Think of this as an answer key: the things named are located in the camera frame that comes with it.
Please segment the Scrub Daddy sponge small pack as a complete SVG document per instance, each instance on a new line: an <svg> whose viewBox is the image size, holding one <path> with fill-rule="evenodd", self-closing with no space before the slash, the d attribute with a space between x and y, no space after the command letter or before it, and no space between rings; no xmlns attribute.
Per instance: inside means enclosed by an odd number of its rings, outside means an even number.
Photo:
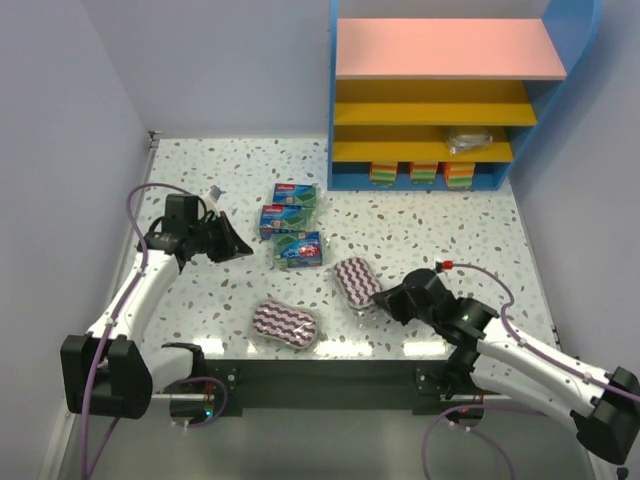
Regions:
<svg viewBox="0 0 640 480"><path fill-rule="evenodd" d="M472 187L476 164L448 162L444 164L443 175L447 187L451 190L467 190Z"/></svg>

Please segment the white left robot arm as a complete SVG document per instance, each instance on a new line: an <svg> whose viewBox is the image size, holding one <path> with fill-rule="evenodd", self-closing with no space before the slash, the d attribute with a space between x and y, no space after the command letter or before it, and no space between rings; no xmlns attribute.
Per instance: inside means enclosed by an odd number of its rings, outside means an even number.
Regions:
<svg viewBox="0 0 640 480"><path fill-rule="evenodd" d="M196 256L223 263L252 254L212 194L170 194L163 216L139 235L134 264L105 312L60 349L67 408L139 419L154 393L205 374L201 347L167 343L144 357L139 344L163 296Z"/></svg>

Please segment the grey mesh sponge pack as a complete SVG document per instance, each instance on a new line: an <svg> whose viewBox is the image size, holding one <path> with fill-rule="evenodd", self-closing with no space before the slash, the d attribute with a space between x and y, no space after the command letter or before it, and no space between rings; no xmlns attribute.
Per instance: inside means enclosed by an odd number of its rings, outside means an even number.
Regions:
<svg viewBox="0 0 640 480"><path fill-rule="evenodd" d="M482 126L449 126L444 129L445 143L451 155L483 149L493 144L493 134Z"/></svg>

